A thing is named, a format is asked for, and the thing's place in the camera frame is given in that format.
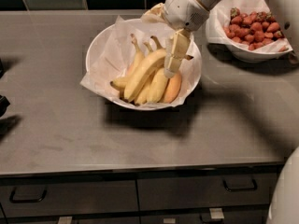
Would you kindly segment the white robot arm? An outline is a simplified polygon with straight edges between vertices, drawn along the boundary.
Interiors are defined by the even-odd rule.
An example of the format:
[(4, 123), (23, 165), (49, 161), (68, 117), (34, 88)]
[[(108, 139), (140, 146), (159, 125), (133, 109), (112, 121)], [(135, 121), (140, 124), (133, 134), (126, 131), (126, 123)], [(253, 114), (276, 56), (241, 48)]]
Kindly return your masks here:
[[(264, 0), (274, 13), (282, 32), (291, 43), (291, 63), (298, 63), (298, 0)], [(162, 22), (176, 34), (197, 31), (205, 21), (212, 21), (210, 11), (222, 0), (165, 0), (142, 16), (143, 22)], [(299, 148), (287, 159), (278, 177), (268, 209), (266, 224), (299, 224)]]

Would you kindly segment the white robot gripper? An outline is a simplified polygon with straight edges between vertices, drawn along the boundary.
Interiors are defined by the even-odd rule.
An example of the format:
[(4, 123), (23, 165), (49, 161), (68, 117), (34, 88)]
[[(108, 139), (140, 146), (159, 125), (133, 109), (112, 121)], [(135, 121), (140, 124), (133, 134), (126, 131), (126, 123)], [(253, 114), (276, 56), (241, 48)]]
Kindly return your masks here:
[(177, 30), (165, 41), (164, 75), (167, 78), (178, 72), (182, 60), (186, 57), (191, 43), (189, 31), (197, 31), (208, 16), (205, 0), (165, 0), (140, 17), (143, 22), (164, 23)]

